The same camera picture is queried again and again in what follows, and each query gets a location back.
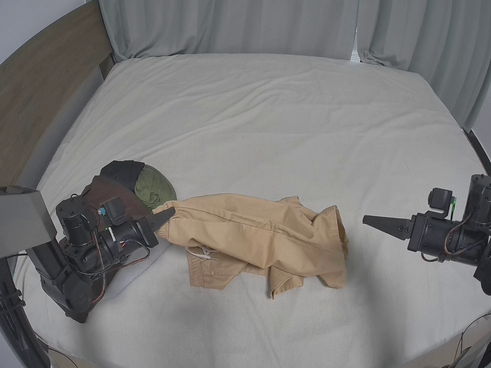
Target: bed sheet wrinkle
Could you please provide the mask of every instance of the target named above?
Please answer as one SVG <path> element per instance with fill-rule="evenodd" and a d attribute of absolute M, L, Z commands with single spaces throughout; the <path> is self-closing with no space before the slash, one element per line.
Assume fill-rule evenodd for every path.
<path fill-rule="evenodd" d="M 29 320 L 71 355 L 117 368 L 162 361 L 389 368 L 491 309 L 473 268 L 421 262 L 407 244 L 361 223 L 364 214 L 424 212 L 433 187 L 454 191 L 460 216 L 470 175 L 483 172 L 417 74 L 295 55 L 126 60 L 115 65 L 43 177 L 50 214 L 113 159 L 160 169 L 180 199 L 233 192 L 270 200 L 299 195 L 316 212 L 338 205 L 350 239 L 348 282 L 331 290 L 305 279 L 274 302 L 249 274 L 206 291 L 189 286 L 186 253 L 170 246 L 79 325 L 44 294 L 25 261 L 15 276 Z M 121 317 L 124 332 L 114 327 Z"/>

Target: bed frame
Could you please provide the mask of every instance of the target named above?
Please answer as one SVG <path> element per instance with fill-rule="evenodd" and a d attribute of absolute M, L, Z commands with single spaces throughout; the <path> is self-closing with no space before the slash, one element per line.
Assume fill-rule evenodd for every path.
<path fill-rule="evenodd" d="M 99 2 L 92 0 L 37 33 L 0 65 L 0 187 L 19 181 L 84 81 L 98 67 L 107 77 L 114 65 L 112 52 Z M 69 126 L 51 143 L 48 160 L 37 157 L 33 166 L 39 173 Z"/>

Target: curtain fold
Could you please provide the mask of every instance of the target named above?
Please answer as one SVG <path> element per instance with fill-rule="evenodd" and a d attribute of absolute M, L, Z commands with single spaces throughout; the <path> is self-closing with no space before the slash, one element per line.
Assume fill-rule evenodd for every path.
<path fill-rule="evenodd" d="M 175 53 L 349 59 L 358 0 L 99 0 L 116 61 Z"/>
<path fill-rule="evenodd" d="M 491 0 L 360 0 L 364 63 L 419 73 L 467 131 L 489 87 Z"/>

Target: beige pants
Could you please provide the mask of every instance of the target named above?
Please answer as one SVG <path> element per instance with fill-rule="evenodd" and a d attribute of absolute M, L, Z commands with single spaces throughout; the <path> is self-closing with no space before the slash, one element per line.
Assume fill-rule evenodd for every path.
<path fill-rule="evenodd" d="M 169 201 L 154 213 L 174 207 L 175 215 L 157 235 L 195 254 L 187 254 L 191 284 L 223 289 L 242 271 L 266 275 L 271 297 L 320 276 L 328 286 L 346 283 L 348 239 L 336 206 L 317 214 L 298 197 L 271 202 L 236 194 Z"/>

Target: white wall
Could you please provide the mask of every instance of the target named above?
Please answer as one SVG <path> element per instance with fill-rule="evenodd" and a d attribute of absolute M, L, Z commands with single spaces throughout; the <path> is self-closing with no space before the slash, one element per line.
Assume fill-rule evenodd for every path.
<path fill-rule="evenodd" d="M 476 138 L 479 139 L 488 158 L 491 159 L 491 86 L 484 98 L 483 106 L 472 127 L 472 131 Z"/>
<path fill-rule="evenodd" d="M 47 25 L 84 3 L 85 0 L 0 0 L 0 63 Z M 2 336 L 0 361 L 1 366 L 21 367 Z"/>

